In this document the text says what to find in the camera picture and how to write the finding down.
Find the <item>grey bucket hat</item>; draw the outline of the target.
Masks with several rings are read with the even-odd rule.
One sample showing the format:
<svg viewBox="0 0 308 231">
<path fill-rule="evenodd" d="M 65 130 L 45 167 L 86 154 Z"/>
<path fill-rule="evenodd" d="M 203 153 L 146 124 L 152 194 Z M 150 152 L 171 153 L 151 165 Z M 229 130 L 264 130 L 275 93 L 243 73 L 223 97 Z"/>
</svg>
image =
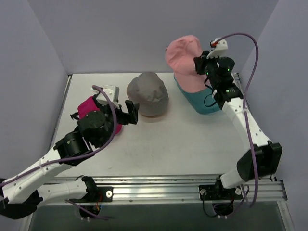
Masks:
<svg viewBox="0 0 308 231">
<path fill-rule="evenodd" d="M 127 86 L 127 96 L 139 103 L 139 113 L 157 115 L 167 111 L 169 95 L 164 82 L 154 72 L 143 72 Z"/>
</svg>

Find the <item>magenta baseball cap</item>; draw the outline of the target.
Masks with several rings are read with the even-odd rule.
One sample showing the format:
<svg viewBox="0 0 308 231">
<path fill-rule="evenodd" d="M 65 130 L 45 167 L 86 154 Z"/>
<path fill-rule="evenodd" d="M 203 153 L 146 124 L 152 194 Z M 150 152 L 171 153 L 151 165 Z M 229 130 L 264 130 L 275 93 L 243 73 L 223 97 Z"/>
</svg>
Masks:
<svg viewBox="0 0 308 231">
<path fill-rule="evenodd" d="M 77 130 L 87 140 L 108 139 L 114 132 L 121 131 L 122 125 L 114 127 L 114 118 L 108 104 L 101 105 L 96 95 L 88 97 L 70 117 L 77 121 Z"/>
</svg>

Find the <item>light pink baseball cap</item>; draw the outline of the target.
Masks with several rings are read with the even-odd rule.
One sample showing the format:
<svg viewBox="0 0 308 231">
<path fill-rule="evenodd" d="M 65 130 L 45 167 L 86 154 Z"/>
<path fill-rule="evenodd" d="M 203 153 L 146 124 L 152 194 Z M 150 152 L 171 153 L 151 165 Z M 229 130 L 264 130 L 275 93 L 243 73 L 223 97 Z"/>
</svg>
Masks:
<svg viewBox="0 0 308 231">
<path fill-rule="evenodd" d="M 195 69 L 194 58 L 203 52 L 199 39 L 193 35 L 172 41 L 165 49 L 165 61 L 173 70 L 175 79 L 182 90 L 196 93 L 206 89 L 206 75 L 199 75 Z"/>
</svg>

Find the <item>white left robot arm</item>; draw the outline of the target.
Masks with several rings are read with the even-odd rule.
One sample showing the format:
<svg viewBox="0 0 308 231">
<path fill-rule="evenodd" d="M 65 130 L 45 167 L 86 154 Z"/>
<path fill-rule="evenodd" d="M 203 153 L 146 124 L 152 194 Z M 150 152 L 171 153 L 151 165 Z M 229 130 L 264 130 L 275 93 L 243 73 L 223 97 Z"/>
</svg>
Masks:
<svg viewBox="0 0 308 231">
<path fill-rule="evenodd" d="M 82 176 L 68 183 L 48 185 L 59 173 L 91 158 L 93 147 L 105 148 L 117 133 L 118 125 L 137 124 L 139 105 L 125 101 L 128 112 L 121 106 L 111 108 L 100 104 L 93 96 L 86 99 L 71 115 L 77 127 L 60 139 L 42 158 L 11 179 L 0 180 L 0 214 L 10 219 L 21 219 L 38 207 L 73 199 L 96 202 L 100 190 L 94 179 Z"/>
</svg>

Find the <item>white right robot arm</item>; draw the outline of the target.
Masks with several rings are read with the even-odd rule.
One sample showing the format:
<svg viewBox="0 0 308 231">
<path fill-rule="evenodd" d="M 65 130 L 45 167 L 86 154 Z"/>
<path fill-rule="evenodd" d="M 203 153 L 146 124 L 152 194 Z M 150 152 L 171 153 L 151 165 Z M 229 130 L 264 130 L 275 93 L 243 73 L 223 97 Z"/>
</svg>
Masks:
<svg viewBox="0 0 308 231">
<path fill-rule="evenodd" d="M 235 65 L 229 57 L 212 57 L 209 51 L 194 58 L 196 72 L 206 75 L 212 96 L 219 108 L 228 116 L 239 133 L 245 153 L 234 169 L 220 176 L 220 183 L 214 186 L 218 198 L 226 198 L 231 188 L 254 178 L 276 173 L 282 155 L 279 143 L 267 137 L 246 107 L 244 95 L 236 86 L 232 75 Z"/>
</svg>

